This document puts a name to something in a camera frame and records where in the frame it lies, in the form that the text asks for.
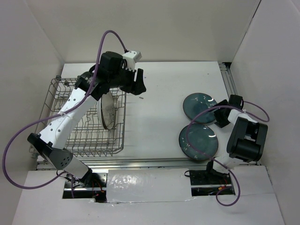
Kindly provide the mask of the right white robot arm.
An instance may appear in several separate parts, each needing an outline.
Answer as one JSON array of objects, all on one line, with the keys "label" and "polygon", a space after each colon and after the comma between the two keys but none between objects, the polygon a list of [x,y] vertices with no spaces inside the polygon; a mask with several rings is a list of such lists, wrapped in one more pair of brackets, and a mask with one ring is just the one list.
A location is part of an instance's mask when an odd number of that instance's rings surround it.
[{"label": "right white robot arm", "polygon": [[205,180],[214,184],[221,177],[225,177],[228,169],[242,163],[257,162],[263,154],[263,148],[267,136],[268,126],[252,119],[246,112],[240,112],[244,106],[242,96],[231,95],[229,100],[223,100],[219,105],[233,106],[231,108],[220,108],[214,112],[215,124],[219,128],[224,128],[233,124],[233,130],[229,137],[226,152],[216,157],[223,166],[211,160],[205,171]]}]

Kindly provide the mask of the white tree pattern plate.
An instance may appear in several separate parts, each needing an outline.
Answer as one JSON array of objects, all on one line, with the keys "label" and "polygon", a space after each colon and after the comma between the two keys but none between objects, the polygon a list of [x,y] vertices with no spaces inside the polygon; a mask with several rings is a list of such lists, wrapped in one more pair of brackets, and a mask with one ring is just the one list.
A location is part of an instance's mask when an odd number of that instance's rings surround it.
[{"label": "white tree pattern plate", "polygon": [[101,97],[102,120],[104,129],[111,130],[116,120],[116,109],[114,105],[113,95],[109,91]]}]

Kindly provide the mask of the red teal floral plate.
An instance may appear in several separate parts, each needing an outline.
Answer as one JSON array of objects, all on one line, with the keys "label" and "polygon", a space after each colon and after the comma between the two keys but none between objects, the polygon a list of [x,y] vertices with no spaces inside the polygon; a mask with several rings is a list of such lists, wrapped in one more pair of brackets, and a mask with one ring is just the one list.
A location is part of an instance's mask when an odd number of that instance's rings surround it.
[{"label": "red teal floral plate", "polygon": [[103,120],[102,120],[102,106],[101,106],[101,100],[102,99],[99,99],[97,104],[96,104],[96,108],[97,108],[97,118],[98,118],[98,121],[99,121],[99,124],[103,125]]}]

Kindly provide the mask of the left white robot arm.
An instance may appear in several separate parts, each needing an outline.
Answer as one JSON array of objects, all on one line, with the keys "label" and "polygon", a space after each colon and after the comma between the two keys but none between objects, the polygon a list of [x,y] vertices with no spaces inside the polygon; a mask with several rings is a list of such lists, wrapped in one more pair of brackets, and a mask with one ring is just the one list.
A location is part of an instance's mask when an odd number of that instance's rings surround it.
[{"label": "left white robot arm", "polygon": [[95,174],[65,148],[66,141],[86,112],[111,88],[120,88],[134,95],[146,91],[143,70],[135,69],[141,57],[139,51],[128,51],[123,55],[103,53],[98,65],[78,76],[58,117],[51,120],[39,134],[31,133],[28,137],[28,142],[44,159],[57,170],[75,176],[76,182],[82,187],[89,186]]}]

